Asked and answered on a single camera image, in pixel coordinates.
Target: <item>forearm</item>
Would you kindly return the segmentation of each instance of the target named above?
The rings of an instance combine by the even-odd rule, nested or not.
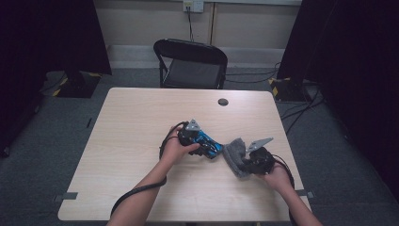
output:
[[[172,164],[159,161],[135,186],[159,183],[167,176]],[[160,187],[144,190],[124,200],[115,210],[107,225],[144,225]]]
[[[280,189],[278,192],[287,203],[293,218],[299,226],[322,225],[291,187]]]

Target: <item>wooden table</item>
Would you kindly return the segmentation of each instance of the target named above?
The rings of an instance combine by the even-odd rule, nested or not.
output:
[[[218,100],[229,104],[222,106]],[[295,188],[303,189],[271,93],[200,89],[109,90],[99,118],[72,178],[61,220],[109,220],[115,201],[132,189],[158,161],[159,146],[170,126],[195,119],[221,144],[241,137],[266,137],[269,152],[289,165]],[[309,206],[307,197],[301,197]],[[251,175],[238,179],[223,155],[210,160],[187,155],[168,174],[148,221],[281,221],[289,220],[282,197]]]

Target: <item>wrist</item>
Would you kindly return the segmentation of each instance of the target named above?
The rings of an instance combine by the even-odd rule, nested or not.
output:
[[[164,171],[169,171],[173,167],[173,162],[166,160],[165,158],[161,158],[159,162],[156,164]]]

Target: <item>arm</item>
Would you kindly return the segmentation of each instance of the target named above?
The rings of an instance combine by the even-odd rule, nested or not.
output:
[[[298,225],[322,225],[314,216],[306,204],[299,198],[293,189],[288,174],[280,164],[276,163],[272,172],[268,175],[258,175],[265,180],[270,187],[275,189],[285,200],[290,208],[291,214]]]
[[[161,182],[174,164],[178,163],[186,153],[196,150],[199,144],[182,146],[176,137],[176,129],[171,133],[171,139],[165,146],[161,160],[135,187]],[[124,200],[115,210],[107,225],[144,225],[152,205],[155,202],[160,187],[144,190]]]

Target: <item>hole in table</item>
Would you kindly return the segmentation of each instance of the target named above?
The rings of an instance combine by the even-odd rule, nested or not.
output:
[[[220,98],[220,99],[217,101],[217,103],[218,103],[219,105],[225,106],[225,105],[228,105],[228,104],[229,104],[229,101],[226,100],[226,99],[224,99],[224,98]]]

